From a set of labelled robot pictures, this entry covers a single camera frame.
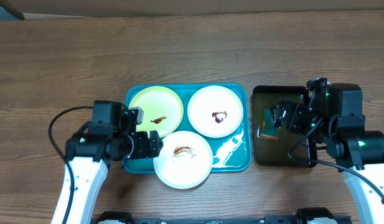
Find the plate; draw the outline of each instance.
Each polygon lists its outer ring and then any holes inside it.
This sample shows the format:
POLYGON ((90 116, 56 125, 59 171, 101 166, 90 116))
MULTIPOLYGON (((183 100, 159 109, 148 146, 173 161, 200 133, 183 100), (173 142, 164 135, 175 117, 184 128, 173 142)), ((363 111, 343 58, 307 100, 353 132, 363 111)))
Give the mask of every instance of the plate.
POLYGON ((154 170, 161 181, 176 189, 189 189, 208 177, 213 155, 202 136, 191 131, 177 131, 162 141, 160 155, 153 159, 154 170))
POLYGON ((169 88, 152 86, 137 93, 129 107, 140 107, 143 112, 142 124, 136 131, 157 131, 160 138, 174 132, 184 115, 184 105, 179 96, 169 88))
POLYGON ((243 120, 243 105, 237 95, 223 86, 197 91, 187 106, 190 124, 200 134, 222 138, 233 133, 243 120))

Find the plastic container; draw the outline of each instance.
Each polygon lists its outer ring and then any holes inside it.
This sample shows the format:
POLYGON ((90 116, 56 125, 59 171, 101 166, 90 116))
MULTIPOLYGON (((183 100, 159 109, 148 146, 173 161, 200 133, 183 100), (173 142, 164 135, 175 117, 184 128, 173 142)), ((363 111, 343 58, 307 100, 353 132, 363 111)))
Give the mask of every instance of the plastic container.
MULTIPOLYGON (((193 94, 206 86, 220 85, 231 89, 240 98, 243 105, 243 121, 235 132, 223 138, 208 138, 202 136, 210 144, 213 153, 213 166, 211 172, 241 172, 251 163, 250 123, 248 121, 247 94, 243 87, 234 83, 221 84, 173 84, 173 85, 138 85, 130 89, 126 95, 125 105, 141 90, 150 86, 164 86, 174 90, 184 105, 184 116, 175 131, 196 130, 187 118, 187 105, 193 94)), ((132 174, 154 174, 153 159, 128 160, 125 169, 132 174)))

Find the wood grain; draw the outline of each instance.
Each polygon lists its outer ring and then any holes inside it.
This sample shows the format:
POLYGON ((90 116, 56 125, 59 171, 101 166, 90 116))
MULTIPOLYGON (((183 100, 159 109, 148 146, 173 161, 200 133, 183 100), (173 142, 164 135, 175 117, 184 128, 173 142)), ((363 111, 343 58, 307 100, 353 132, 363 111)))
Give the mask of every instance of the wood grain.
MULTIPOLYGON (((124 101, 140 84, 238 83, 250 95, 257 85, 304 85, 317 77, 359 84, 367 129, 384 132, 384 11, 0 22, 0 223, 50 222, 63 164, 47 127, 64 109, 124 101)), ((77 111, 61 118, 54 127, 58 143, 90 116, 77 111)), ((211 174, 186 191, 155 175, 113 170, 94 214, 248 218, 317 206, 358 222, 335 169, 263 167, 253 160, 244 172, 211 174)))

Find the blue tray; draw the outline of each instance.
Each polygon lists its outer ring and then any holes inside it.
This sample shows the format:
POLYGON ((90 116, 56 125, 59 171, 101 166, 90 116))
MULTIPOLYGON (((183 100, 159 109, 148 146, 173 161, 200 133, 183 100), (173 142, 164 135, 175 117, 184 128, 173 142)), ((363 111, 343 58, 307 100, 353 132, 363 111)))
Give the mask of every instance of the blue tray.
MULTIPOLYGON (((198 132, 192 127, 187 118, 187 105, 192 95, 199 89, 210 86, 220 85, 231 89, 240 98, 243 104, 243 121, 238 129, 231 135, 223 138, 208 138, 203 136, 212 148, 214 156, 211 172, 241 172, 245 170, 251 163, 251 138, 250 123, 248 122, 248 106, 247 94, 243 87, 234 83, 222 84, 174 84, 159 85, 174 90, 184 104, 184 117, 179 127, 175 131, 193 131, 198 132)), ((138 85, 130 89, 126 95, 125 105, 129 106, 129 102, 141 90, 157 85, 138 85)), ((154 174, 153 159, 137 159, 128 160, 125 169, 132 174, 154 174)))

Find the teal tray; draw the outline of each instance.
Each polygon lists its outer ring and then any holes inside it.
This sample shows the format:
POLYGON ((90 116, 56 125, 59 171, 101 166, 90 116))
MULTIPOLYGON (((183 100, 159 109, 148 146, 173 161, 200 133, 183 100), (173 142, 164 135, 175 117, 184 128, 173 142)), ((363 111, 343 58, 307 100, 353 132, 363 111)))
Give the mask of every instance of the teal tray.
MULTIPOLYGON (((211 172, 241 172, 251 163, 251 138, 250 123, 248 122, 247 94, 240 85, 234 83, 138 85, 130 89, 127 93, 125 105, 129 106, 129 102, 131 102, 134 96, 147 87, 164 86, 170 88, 179 95, 184 105, 184 117, 175 131, 193 131, 198 134, 187 118, 187 105, 197 90, 210 85, 224 86, 235 92, 243 104, 244 111, 243 121, 234 133, 223 138, 208 138, 203 136, 210 144, 214 156, 211 172)), ((155 174, 153 159, 128 160, 125 169, 132 174, 155 174)))

